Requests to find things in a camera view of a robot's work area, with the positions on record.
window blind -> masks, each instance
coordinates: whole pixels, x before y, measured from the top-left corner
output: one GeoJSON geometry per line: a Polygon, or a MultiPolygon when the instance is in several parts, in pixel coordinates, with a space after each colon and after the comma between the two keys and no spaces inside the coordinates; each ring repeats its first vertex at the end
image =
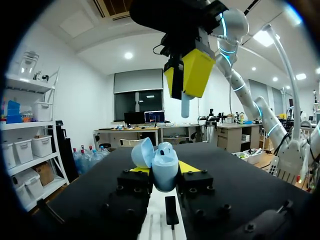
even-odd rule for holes
{"type": "Polygon", "coordinates": [[[162,69],[126,71],[114,75],[115,94],[163,88],[162,69]]]}

white shelving unit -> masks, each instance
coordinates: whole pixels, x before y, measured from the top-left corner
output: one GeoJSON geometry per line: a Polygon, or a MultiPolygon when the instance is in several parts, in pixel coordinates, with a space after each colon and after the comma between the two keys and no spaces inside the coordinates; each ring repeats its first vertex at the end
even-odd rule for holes
{"type": "Polygon", "coordinates": [[[56,152],[54,152],[48,156],[45,156],[45,157],[33,156],[34,157],[33,160],[26,162],[26,163],[23,163],[23,164],[17,164],[15,167],[8,169],[8,174],[10,176],[13,176],[17,173],[22,172],[23,170],[26,170],[28,168],[31,168],[31,167],[37,165],[37,164],[40,164],[40,163],[43,163],[43,162],[46,162],[46,161],[49,161],[52,159],[63,175],[63,178],[55,175],[54,180],[43,187],[43,194],[39,198],[33,199],[33,201],[28,206],[25,206],[25,209],[27,211],[30,211],[31,209],[33,209],[37,205],[38,200],[45,199],[46,197],[51,195],[53,192],[55,192],[57,189],[62,187],[64,184],[67,184],[67,185],[69,184],[69,181],[68,181],[68,178],[67,178],[62,160],[61,160],[61,156],[60,156],[60,151],[59,151],[59,146],[58,146],[58,138],[57,138],[57,129],[56,129],[56,123],[55,123],[55,96],[56,96],[55,86],[56,86],[56,83],[58,82],[58,78],[59,78],[59,69],[50,78],[52,78],[54,76],[55,76],[55,80],[54,80],[53,85],[49,85],[47,83],[43,83],[43,82],[36,81],[33,79],[26,79],[26,78],[23,78],[23,77],[14,75],[14,74],[7,74],[6,75],[5,87],[7,89],[36,93],[36,94],[43,94],[43,101],[44,102],[50,102],[51,97],[53,98],[52,99],[52,102],[53,102],[52,120],[53,121],[12,123],[12,124],[6,124],[6,125],[1,126],[2,131],[10,131],[10,130],[15,130],[15,129],[21,129],[21,131],[23,131],[23,129],[25,129],[25,128],[39,128],[39,127],[52,126],[53,140],[54,140],[56,152]]]}

white storage bin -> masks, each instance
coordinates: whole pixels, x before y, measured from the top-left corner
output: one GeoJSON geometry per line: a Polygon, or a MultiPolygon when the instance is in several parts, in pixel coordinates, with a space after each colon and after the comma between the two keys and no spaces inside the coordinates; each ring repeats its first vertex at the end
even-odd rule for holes
{"type": "Polygon", "coordinates": [[[14,146],[20,163],[24,164],[34,159],[31,149],[31,139],[17,141],[14,143],[14,146]]]}
{"type": "Polygon", "coordinates": [[[43,136],[41,138],[33,138],[32,142],[32,153],[40,158],[52,154],[51,136],[43,136]]]}
{"type": "Polygon", "coordinates": [[[44,187],[41,185],[40,175],[33,170],[28,168],[15,175],[18,182],[23,182],[26,189],[28,189],[34,199],[41,197],[44,193],[44,187]]]}
{"type": "Polygon", "coordinates": [[[2,151],[4,157],[4,163],[7,169],[12,169],[16,166],[15,156],[14,156],[14,149],[12,143],[3,143],[2,144],[2,151]]]}
{"type": "MultiPolygon", "coordinates": [[[[256,148],[251,148],[251,151],[253,151],[253,152],[255,153],[256,151],[258,151],[258,149],[256,149],[256,148]]],[[[261,151],[261,152],[258,153],[257,155],[251,156],[251,155],[249,154],[249,150],[244,151],[244,153],[249,156],[249,159],[248,159],[247,162],[250,163],[250,164],[257,164],[257,163],[259,163],[260,160],[261,160],[262,152],[263,152],[263,151],[261,151]]]]}
{"type": "Polygon", "coordinates": [[[33,118],[38,122],[45,122],[52,120],[52,103],[49,102],[35,102],[32,106],[33,118]]]}
{"type": "Polygon", "coordinates": [[[26,207],[31,203],[31,198],[27,192],[24,182],[19,182],[17,178],[14,176],[12,178],[13,187],[15,189],[16,195],[18,196],[21,204],[26,207]]]}
{"type": "Polygon", "coordinates": [[[240,158],[241,160],[247,162],[249,159],[249,155],[244,153],[244,152],[236,152],[236,153],[232,153],[233,155],[237,156],[238,158],[240,158]]]}

wooden desk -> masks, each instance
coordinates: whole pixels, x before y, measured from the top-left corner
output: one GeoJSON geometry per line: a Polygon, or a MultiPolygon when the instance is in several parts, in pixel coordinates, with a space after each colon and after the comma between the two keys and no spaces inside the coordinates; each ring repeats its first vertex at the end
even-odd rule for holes
{"type": "Polygon", "coordinates": [[[155,134],[155,145],[158,146],[159,139],[158,139],[158,130],[159,127],[146,127],[142,129],[141,127],[135,127],[133,129],[97,129],[94,130],[94,136],[97,134],[117,134],[117,133],[154,133],[155,134]]]}
{"type": "Polygon", "coordinates": [[[260,124],[222,123],[216,126],[214,138],[217,146],[229,153],[259,148],[260,124]],[[250,135],[249,141],[242,141],[242,134],[250,135]]]}

black table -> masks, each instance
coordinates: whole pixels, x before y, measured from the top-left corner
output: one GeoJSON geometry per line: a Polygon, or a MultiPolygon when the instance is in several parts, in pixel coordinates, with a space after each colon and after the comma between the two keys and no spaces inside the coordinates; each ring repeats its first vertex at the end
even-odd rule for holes
{"type": "MultiPolygon", "coordinates": [[[[179,160],[200,170],[207,169],[214,178],[215,198],[232,206],[226,224],[201,232],[193,231],[182,212],[188,239],[204,239],[205,236],[217,236],[234,230],[265,210],[277,210],[287,199],[293,201],[293,211],[298,213],[310,197],[309,193],[209,143],[179,144],[174,149],[179,160]]],[[[101,206],[109,193],[115,190],[117,176],[122,170],[135,167],[131,150],[131,147],[122,147],[113,151],[50,201],[49,206],[63,219],[78,217],[80,211],[101,216],[101,206]]],[[[35,218],[44,223],[41,212],[35,218]]]]}

